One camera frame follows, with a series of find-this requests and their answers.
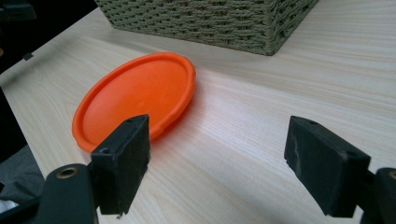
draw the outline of light wood tabletop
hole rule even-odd
[[[283,153],[294,115],[370,155],[370,171],[396,167],[394,0],[320,0],[270,57],[116,30],[97,8],[0,76],[44,176],[91,161],[71,131],[87,91],[123,63],[165,51],[191,60],[196,90],[151,142],[129,214],[100,223],[359,223],[359,208],[325,217]]]

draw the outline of wood grain surface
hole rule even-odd
[[[96,9],[0,76],[44,176],[90,162],[71,133],[87,91],[160,51],[192,61],[195,93],[151,142],[130,213],[100,223],[359,223],[359,208],[353,218],[325,217],[283,152],[294,115],[372,156],[372,172],[396,167],[394,0],[320,0],[271,57],[115,30]]]

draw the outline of plate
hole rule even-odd
[[[181,115],[194,88],[195,69],[186,57],[164,52],[134,59],[88,91],[73,117],[73,136],[91,153],[123,121],[148,114],[153,140]]]

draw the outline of woven texture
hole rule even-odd
[[[318,0],[95,0],[116,29],[273,55]]]

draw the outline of woven basket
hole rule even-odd
[[[116,29],[273,55],[318,0],[94,0]]]

